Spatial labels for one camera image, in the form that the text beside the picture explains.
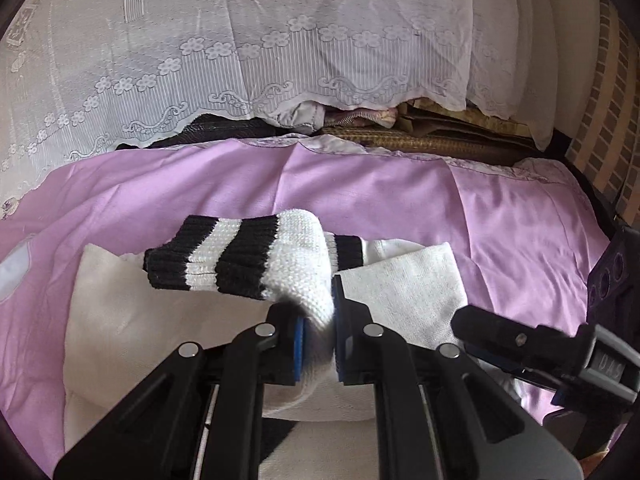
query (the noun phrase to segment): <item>fabric pile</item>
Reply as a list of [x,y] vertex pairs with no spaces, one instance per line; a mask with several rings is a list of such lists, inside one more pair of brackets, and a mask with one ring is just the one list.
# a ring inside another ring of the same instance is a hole
[[[344,473],[354,455],[375,457],[372,387],[345,387],[335,371],[334,272],[348,298],[368,304],[376,322],[408,342],[435,348],[455,341],[449,321],[467,300],[448,244],[334,235],[313,214],[288,210],[245,220],[189,216],[171,241],[144,255],[117,257],[88,245],[66,329],[65,449],[181,342],[228,343],[262,322],[271,303],[292,300],[308,321],[305,365],[298,386],[265,389],[267,441],[284,454],[263,457],[273,469],[265,478],[307,475],[299,467],[280,471],[301,447],[299,458],[312,464],[311,455],[342,443],[351,458],[338,454],[335,466]],[[273,443],[268,434],[278,419],[296,422]]]

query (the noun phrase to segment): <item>black stripe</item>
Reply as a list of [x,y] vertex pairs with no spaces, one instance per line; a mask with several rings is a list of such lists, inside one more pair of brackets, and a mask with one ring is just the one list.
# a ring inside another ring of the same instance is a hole
[[260,441],[260,462],[266,460],[296,427],[295,420],[262,418],[262,439]]
[[2,480],[49,480],[24,449],[1,412],[0,464]]
[[190,215],[171,241],[145,251],[143,269],[151,286],[190,290],[186,283],[189,256],[206,240],[217,223],[215,217]]
[[264,286],[260,280],[277,232],[276,215],[242,220],[238,234],[216,264],[216,284],[220,292],[263,299]]
[[362,241],[357,236],[335,235],[335,248],[338,253],[338,270],[354,269],[364,264],[362,259]]

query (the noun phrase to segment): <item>woven mat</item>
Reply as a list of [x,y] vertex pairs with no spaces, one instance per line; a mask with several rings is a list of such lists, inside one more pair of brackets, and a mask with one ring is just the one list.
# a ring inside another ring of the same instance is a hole
[[410,136],[400,130],[377,128],[325,127],[321,133],[352,140],[367,147],[391,151],[434,153],[495,166],[512,166],[528,156],[540,156],[533,147],[513,144],[501,139],[456,139],[434,133],[425,137]]

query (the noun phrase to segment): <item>metal screw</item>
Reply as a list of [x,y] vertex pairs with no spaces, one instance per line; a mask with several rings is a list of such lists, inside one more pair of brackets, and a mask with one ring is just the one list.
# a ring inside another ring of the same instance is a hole
[[276,327],[274,327],[271,323],[261,323],[257,327],[255,327],[255,333],[260,337],[270,337],[276,333]]
[[438,351],[441,355],[449,359],[455,359],[460,355],[460,348],[458,348],[453,343],[443,343],[438,348]]
[[194,357],[199,352],[196,343],[182,343],[178,348],[178,354],[182,357]]
[[385,329],[377,323],[369,323],[362,329],[362,331],[369,337],[380,337],[385,333]]

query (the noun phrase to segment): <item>white cloth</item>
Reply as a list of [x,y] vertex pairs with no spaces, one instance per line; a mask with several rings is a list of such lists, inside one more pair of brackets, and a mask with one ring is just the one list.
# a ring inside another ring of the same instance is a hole
[[31,265],[29,254],[30,237],[21,241],[0,262],[0,301],[6,300],[18,288]]
[[[450,316],[466,304],[466,294],[449,245],[421,248],[401,240],[364,245],[365,254],[408,254],[342,272],[347,297],[368,303],[374,320],[409,342],[434,348],[452,340]],[[263,321],[269,306],[216,292],[155,290],[143,270],[88,245],[66,330],[65,448],[180,343],[195,340],[205,348],[228,343]],[[374,416],[370,386],[342,386],[335,368],[304,402],[281,408],[266,404],[264,415],[311,421]]]
[[321,110],[298,105],[462,110],[473,76],[472,100],[504,116],[513,2],[27,0],[0,43],[0,203],[205,112],[315,127]]
[[519,102],[518,108],[526,105],[522,96],[529,77],[529,64],[531,62],[531,43],[533,34],[533,8],[531,0],[516,0],[518,6],[518,53],[515,67],[516,84],[513,87],[513,99]]
[[539,150],[553,135],[558,93],[558,48],[551,0],[530,0],[532,37],[529,73],[513,119],[529,126]]
[[600,0],[551,0],[558,44],[555,127],[574,138],[591,94],[598,60]]

